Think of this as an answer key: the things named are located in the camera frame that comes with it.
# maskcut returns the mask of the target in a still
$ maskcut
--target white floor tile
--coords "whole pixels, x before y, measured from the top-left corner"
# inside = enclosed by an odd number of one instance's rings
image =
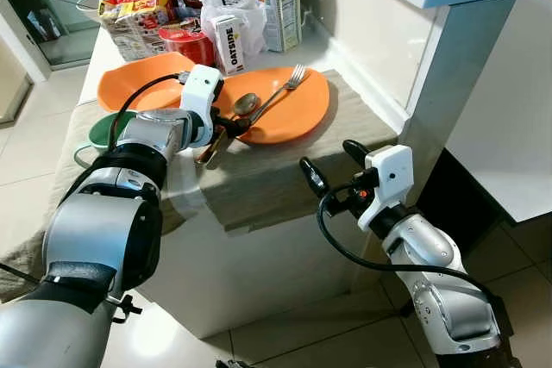
[[[467,255],[464,265],[471,276],[486,282],[530,266],[531,261],[497,226]]]
[[[547,260],[546,262],[541,262],[536,265],[536,267],[539,271],[541,271],[545,278],[552,282],[552,261]]]
[[[422,368],[397,317],[269,359],[259,368]]]
[[[0,186],[0,256],[40,229],[53,174]]]
[[[72,110],[85,81],[88,66],[52,72],[46,82],[35,84],[16,123]]]
[[[0,155],[2,155],[3,148],[6,146],[12,131],[13,127],[2,127],[0,125]]]
[[[539,217],[514,228],[505,224],[505,229],[533,262],[552,258],[552,215]]]
[[[550,368],[552,361],[552,288],[531,267],[495,280],[491,291],[505,301],[514,329],[511,348],[523,367]]]
[[[355,295],[320,301],[232,329],[237,359],[253,363],[390,315],[380,284]]]
[[[410,336],[418,355],[423,361],[424,368],[438,368],[437,358],[431,350],[430,343],[425,337],[422,325],[417,316],[412,314],[408,318],[402,318],[408,336]]]
[[[55,171],[70,112],[18,122],[0,156],[0,184]]]
[[[232,359],[228,332],[198,340],[156,303],[130,293],[141,315],[111,328],[102,368],[215,368]]]
[[[381,284],[385,288],[389,299],[395,309],[400,309],[411,299],[405,284],[394,272],[381,273]]]

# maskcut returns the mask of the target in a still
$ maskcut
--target door frame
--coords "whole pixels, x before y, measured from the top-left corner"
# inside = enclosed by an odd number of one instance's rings
[[[35,84],[50,77],[50,63],[25,29],[9,0],[0,0],[0,36]]]

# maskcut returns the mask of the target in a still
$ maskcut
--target spoon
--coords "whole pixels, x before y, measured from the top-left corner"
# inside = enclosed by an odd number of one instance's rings
[[[232,110],[234,111],[234,116],[232,116],[232,118],[236,115],[245,116],[251,114],[253,110],[257,108],[257,105],[259,105],[259,101],[259,97],[253,92],[240,97],[232,107]]]
[[[257,94],[250,92],[240,97],[232,106],[234,114],[232,115],[231,120],[235,119],[237,116],[245,116],[251,114],[255,108],[259,105],[260,99]],[[199,157],[196,159],[197,164],[207,164],[215,155],[216,150],[220,146],[223,138],[226,137],[226,128],[223,128],[223,131],[218,135],[216,140],[205,150]]]

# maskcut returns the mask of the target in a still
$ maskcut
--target black cable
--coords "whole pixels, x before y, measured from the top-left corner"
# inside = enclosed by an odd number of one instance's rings
[[[27,273],[23,273],[22,271],[18,271],[17,269],[14,269],[11,266],[5,265],[2,262],[0,262],[0,269],[8,273],[11,273],[12,275],[17,276],[18,278],[25,279],[31,284],[39,284],[41,282],[39,279],[33,278],[31,275],[28,275]]]
[[[129,109],[130,104],[146,89],[154,86],[155,84],[158,84],[159,82],[167,81],[168,79],[178,79],[179,75],[178,73],[171,73],[169,75],[164,75],[162,77],[156,78],[153,81],[149,81],[147,84],[143,85],[140,89],[138,89],[134,94],[132,94],[130,97],[127,98],[125,103],[122,105],[121,109],[119,109],[119,112],[117,112],[116,117],[111,122],[110,127],[110,139],[109,139],[109,145],[108,145],[108,151],[111,151],[115,148],[116,144],[116,131],[117,131],[117,124],[121,120],[122,115]]]
[[[332,197],[336,196],[336,193],[338,191],[346,190],[349,187],[350,187],[350,184],[343,184],[335,187],[333,190],[330,190],[328,193],[326,193],[326,195],[322,197],[322,200],[320,200],[320,204],[318,204],[318,211],[317,211],[318,226],[320,227],[320,230],[322,231],[322,234],[326,238],[326,240],[339,253],[341,253],[347,259],[355,262],[357,265],[367,267],[368,269],[372,269],[374,271],[428,271],[432,273],[442,273],[443,275],[454,276],[455,278],[465,280],[466,282],[472,284],[477,289],[481,290],[481,292],[483,292],[483,294],[486,296],[489,302],[492,301],[492,299],[494,298],[494,295],[484,284],[481,284],[477,280],[473,279],[472,277],[470,277],[469,275],[461,271],[455,271],[447,267],[432,266],[432,265],[388,265],[383,263],[375,263],[375,262],[370,262],[369,260],[365,260],[360,256],[357,256],[353,252],[349,251],[346,247],[344,247],[341,243],[339,243],[339,241],[337,241],[334,238],[334,236],[332,236],[329,233],[328,228],[326,228],[326,223],[324,222],[324,212],[326,211],[326,204],[328,204],[329,200]]]

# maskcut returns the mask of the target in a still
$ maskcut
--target orange plate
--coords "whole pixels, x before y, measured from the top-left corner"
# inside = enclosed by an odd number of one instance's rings
[[[134,92],[149,81],[181,71],[191,71],[196,65],[178,52],[163,53],[130,62],[113,71],[107,71],[97,87],[97,100],[108,111],[118,111]],[[168,79],[145,90],[137,97],[130,109],[147,111],[149,109],[178,107],[182,85]]]
[[[215,105],[222,116],[231,117],[232,105],[238,98],[254,92],[260,105],[285,83],[293,68],[271,68],[227,78],[223,92]],[[329,106],[329,89],[326,78],[313,69],[296,90],[282,91],[261,118],[239,137],[254,144],[275,144],[293,140],[311,131],[324,117]]]

